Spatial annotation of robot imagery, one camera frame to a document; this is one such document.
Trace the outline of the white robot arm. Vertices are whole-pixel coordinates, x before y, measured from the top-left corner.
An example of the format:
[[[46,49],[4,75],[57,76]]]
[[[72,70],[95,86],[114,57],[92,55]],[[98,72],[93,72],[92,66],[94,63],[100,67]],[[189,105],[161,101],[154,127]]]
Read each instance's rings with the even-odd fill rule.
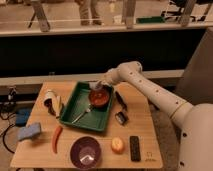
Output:
[[[109,69],[103,82],[128,82],[166,113],[181,129],[178,171],[213,171],[213,104],[192,105],[142,75],[138,61]]]

